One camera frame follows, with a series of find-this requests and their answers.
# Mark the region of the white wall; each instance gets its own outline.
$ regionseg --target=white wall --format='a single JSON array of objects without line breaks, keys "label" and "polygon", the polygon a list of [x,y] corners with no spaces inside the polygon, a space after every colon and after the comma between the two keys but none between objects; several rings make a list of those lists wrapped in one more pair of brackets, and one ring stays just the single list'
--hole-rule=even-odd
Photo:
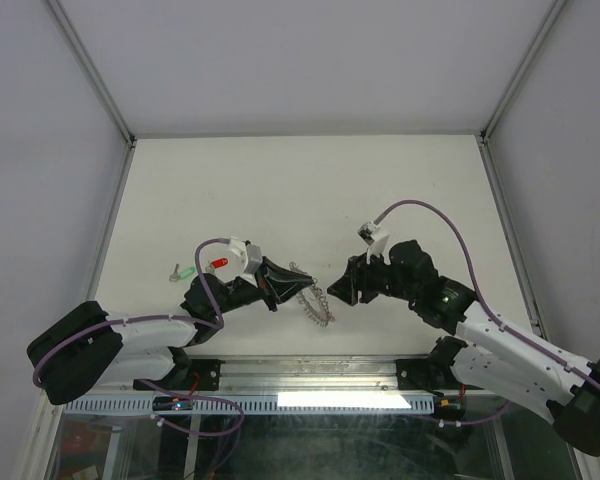
[{"label": "white wall", "polygon": [[63,0],[139,136],[477,131],[551,0]]},{"label": "white wall", "polygon": [[80,300],[122,156],[42,2],[0,0],[0,478],[38,393],[26,346]]},{"label": "white wall", "polygon": [[600,0],[572,2],[493,153],[557,343],[600,356]]}]

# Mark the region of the metal chain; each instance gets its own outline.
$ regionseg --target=metal chain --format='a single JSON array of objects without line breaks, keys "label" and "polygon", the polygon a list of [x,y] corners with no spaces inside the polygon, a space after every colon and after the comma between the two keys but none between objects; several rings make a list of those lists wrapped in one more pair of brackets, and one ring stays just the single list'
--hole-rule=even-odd
[{"label": "metal chain", "polygon": [[[303,273],[305,275],[308,275],[307,272],[300,270],[300,268],[295,262],[291,262],[289,264],[289,269],[292,272]],[[329,310],[329,302],[327,301],[327,296],[322,291],[322,289],[317,286],[317,284],[318,280],[314,277],[313,285],[309,287],[309,291],[311,292],[313,299],[317,302],[318,308],[320,309],[319,311],[311,305],[311,303],[309,302],[307,297],[305,297],[303,292],[298,293],[296,295],[296,299],[298,300],[298,303],[304,307],[304,313],[307,315],[307,317],[313,320],[313,322],[319,325],[320,327],[324,328],[327,325],[329,325],[329,322],[333,322],[335,318]]]}]

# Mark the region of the light strip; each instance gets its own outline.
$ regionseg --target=light strip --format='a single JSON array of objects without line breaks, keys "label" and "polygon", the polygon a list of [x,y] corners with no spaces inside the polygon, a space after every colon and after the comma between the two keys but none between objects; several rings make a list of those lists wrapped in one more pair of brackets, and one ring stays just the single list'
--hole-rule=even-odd
[{"label": "light strip", "polygon": [[411,409],[411,404],[394,392],[280,392],[278,406]]}]

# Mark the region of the glass panel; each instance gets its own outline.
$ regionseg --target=glass panel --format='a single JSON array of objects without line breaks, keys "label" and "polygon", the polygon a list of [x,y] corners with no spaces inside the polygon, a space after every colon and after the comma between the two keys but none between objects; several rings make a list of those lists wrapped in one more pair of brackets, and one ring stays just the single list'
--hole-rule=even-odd
[{"label": "glass panel", "polygon": [[[485,396],[466,402],[472,418],[502,405]],[[168,418],[210,432],[226,430],[237,419]],[[55,451],[47,468],[50,480],[579,478],[564,442],[518,407],[497,423],[462,428],[440,428],[429,417],[412,415],[247,415],[239,431],[219,438],[158,427],[147,417],[65,414]]]},{"label": "glass panel", "polygon": [[569,447],[551,425],[516,407],[502,419],[515,478],[578,480]]}]

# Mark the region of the red led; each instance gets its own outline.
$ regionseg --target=red led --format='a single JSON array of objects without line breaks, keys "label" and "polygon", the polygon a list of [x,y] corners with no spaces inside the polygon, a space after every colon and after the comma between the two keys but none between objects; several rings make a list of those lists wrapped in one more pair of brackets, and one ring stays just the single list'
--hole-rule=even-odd
[{"label": "red led", "polygon": [[219,258],[218,260],[214,260],[213,262],[211,262],[211,265],[213,265],[214,268],[221,268],[227,265],[228,263],[229,260],[227,260],[226,258]]}]

